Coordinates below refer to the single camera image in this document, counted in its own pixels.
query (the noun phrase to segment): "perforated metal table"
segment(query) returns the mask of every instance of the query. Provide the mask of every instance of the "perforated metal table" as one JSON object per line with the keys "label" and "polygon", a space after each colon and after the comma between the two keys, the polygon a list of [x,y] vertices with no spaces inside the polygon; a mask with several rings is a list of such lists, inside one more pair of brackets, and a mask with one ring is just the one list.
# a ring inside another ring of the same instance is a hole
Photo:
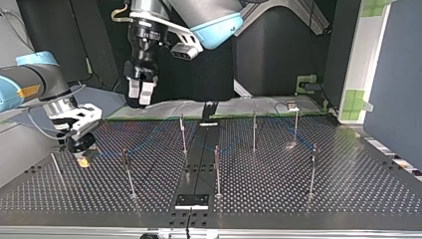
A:
{"label": "perforated metal table", "polygon": [[[214,127],[187,120],[185,156],[178,120],[107,121],[95,131],[101,153],[90,168],[57,154],[63,177],[49,157],[0,189],[0,232],[71,226],[421,235],[422,185],[416,178],[333,117],[303,117],[299,124],[292,144],[294,119],[258,118],[254,152],[252,119],[220,119]],[[320,159],[310,197],[314,143]],[[216,145],[221,198],[215,197]],[[136,199],[121,166],[124,148],[133,160]],[[208,210],[176,210],[180,194],[209,195]]]}

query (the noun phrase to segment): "yellow object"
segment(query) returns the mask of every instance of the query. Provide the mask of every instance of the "yellow object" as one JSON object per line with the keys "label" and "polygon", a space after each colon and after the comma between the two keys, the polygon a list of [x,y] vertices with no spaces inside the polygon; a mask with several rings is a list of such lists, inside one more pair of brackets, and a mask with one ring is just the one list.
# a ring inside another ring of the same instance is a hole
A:
{"label": "yellow object", "polygon": [[20,98],[27,98],[36,95],[40,91],[41,85],[27,87],[18,91]]}
{"label": "yellow object", "polygon": [[90,167],[91,166],[90,162],[85,157],[78,159],[78,163],[79,163],[80,167]]}

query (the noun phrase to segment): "vertical post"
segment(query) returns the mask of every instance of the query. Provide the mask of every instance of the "vertical post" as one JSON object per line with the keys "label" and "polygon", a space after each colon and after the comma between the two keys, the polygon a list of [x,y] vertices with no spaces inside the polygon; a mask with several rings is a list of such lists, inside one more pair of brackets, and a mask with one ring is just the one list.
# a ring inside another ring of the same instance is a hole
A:
{"label": "vertical post", "polygon": [[314,181],[315,181],[315,175],[316,175],[316,169],[317,169],[317,163],[319,160],[319,148],[316,143],[314,143],[313,147],[313,155],[312,155],[312,161],[313,161],[313,174],[311,176],[311,186],[310,186],[310,200],[314,196],[313,190],[314,190]]}
{"label": "vertical post", "polygon": [[286,106],[290,113],[295,112],[295,133],[293,135],[293,142],[289,145],[289,148],[296,146],[296,139],[298,137],[298,124],[299,124],[299,111],[298,104],[296,102],[286,102]]}
{"label": "vertical post", "polygon": [[183,123],[183,114],[180,116],[180,130],[182,131],[182,138],[183,138],[183,152],[184,152],[184,154],[187,154],[185,128],[184,128],[184,123]]}
{"label": "vertical post", "polygon": [[295,119],[295,138],[294,138],[295,141],[298,134],[298,123],[299,123],[299,108],[296,111],[296,119]]}
{"label": "vertical post", "polygon": [[215,166],[215,170],[217,171],[217,198],[221,198],[221,188],[220,188],[220,148],[219,146],[215,146],[215,150],[214,150],[214,166]]}
{"label": "vertical post", "polygon": [[254,142],[253,142],[254,152],[257,149],[257,114],[254,112]]}
{"label": "vertical post", "polygon": [[127,173],[127,178],[129,180],[129,184],[130,184],[130,190],[131,190],[130,197],[136,198],[137,195],[136,195],[136,192],[134,191],[133,181],[132,181],[132,177],[131,177],[131,174],[130,174],[130,161],[129,161],[129,158],[128,158],[127,148],[123,149],[121,156],[122,156],[121,160],[122,160],[122,163],[123,163],[123,168],[124,168],[124,171],[126,171],[126,173]]}
{"label": "vertical post", "polygon": [[56,170],[57,172],[59,172],[59,174],[62,176],[62,169],[60,169],[59,164],[57,162],[56,156],[54,155],[54,153],[51,153],[51,157],[53,159],[54,165],[56,166]]}

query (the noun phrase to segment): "metal rod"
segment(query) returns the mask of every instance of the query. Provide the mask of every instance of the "metal rod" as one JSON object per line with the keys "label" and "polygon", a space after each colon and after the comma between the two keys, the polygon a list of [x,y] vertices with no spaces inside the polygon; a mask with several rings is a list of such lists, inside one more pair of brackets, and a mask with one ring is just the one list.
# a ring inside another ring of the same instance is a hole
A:
{"label": "metal rod", "polygon": [[315,175],[316,175],[316,169],[317,169],[318,160],[319,160],[319,147],[318,147],[318,145],[316,143],[314,143],[313,156],[312,156],[313,174],[312,174],[312,177],[311,177],[310,200],[314,196],[313,195],[313,190],[314,190],[314,181],[315,181]]}
{"label": "metal rod", "polygon": [[310,199],[314,196],[313,195],[313,190],[314,190],[314,180],[315,180],[315,176],[316,176],[316,163],[313,160],[313,175],[311,177],[311,186],[310,186]]}
{"label": "metal rod", "polygon": [[132,197],[132,198],[136,198],[136,197],[137,197],[137,195],[136,195],[136,193],[134,192],[133,181],[132,181],[132,179],[131,179],[131,175],[130,175],[130,170],[129,170],[129,169],[127,170],[127,177],[129,178],[130,188],[131,188],[131,191],[132,191],[131,197]]}
{"label": "metal rod", "polygon": [[298,134],[298,123],[299,123],[299,111],[296,111],[296,119],[295,119],[295,138],[294,140],[296,141],[296,137]]}
{"label": "metal rod", "polygon": [[56,166],[57,172],[59,172],[59,174],[62,176],[62,169],[60,169],[59,164],[57,163],[56,156],[51,153],[51,157],[53,159],[54,165]]}
{"label": "metal rod", "polygon": [[187,148],[186,148],[185,128],[184,128],[184,124],[183,124],[183,114],[180,117],[180,130],[182,131],[182,137],[183,137],[183,152],[186,154]]}
{"label": "metal rod", "polygon": [[215,146],[214,150],[215,155],[215,170],[217,171],[217,198],[220,198],[221,195],[221,188],[220,188],[220,148],[219,146]]}
{"label": "metal rod", "polygon": [[254,112],[254,151],[257,149],[257,114]]}
{"label": "metal rod", "polygon": [[137,195],[136,195],[136,192],[134,191],[133,180],[132,180],[132,177],[131,177],[131,174],[130,174],[130,161],[129,161],[129,158],[128,158],[128,149],[127,148],[123,149],[121,156],[122,156],[123,168],[124,168],[124,171],[126,171],[126,173],[127,173],[127,178],[129,180],[129,183],[130,183],[130,190],[131,190],[130,197],[136,198]]}

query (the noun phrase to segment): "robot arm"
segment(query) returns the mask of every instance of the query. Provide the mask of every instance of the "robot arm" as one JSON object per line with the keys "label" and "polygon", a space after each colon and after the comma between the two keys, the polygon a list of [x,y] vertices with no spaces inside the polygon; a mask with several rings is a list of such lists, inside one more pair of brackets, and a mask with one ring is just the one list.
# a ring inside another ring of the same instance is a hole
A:
{"label": "robot arm", "polygon": [[60,66],[49,52],[35,53],[16,59],[17,67],[0,69],[0,113],[19,108],[39,99],[61,143],[77,159],[96,142],[90,131],[95,128],[102,110],[92,104],[78,105]]}
{"label": "robot arm", "polygon": [[[169,21],[172,7],[189,29]],[[171,49],[172,56],[192,60],[203,51],[202,47],[217,48],[243,25],[239,0],[132,0],[129,17],[116,18],[126,9],[127,4],[123,9],[114,10],[111,18],[115,22],[129,23],[132,53],[124,65],[124,75],[129,81],[128,104],[133,108],[150,104],[158,83],[158,50],[166,43],[168,32],[180,40]]]}

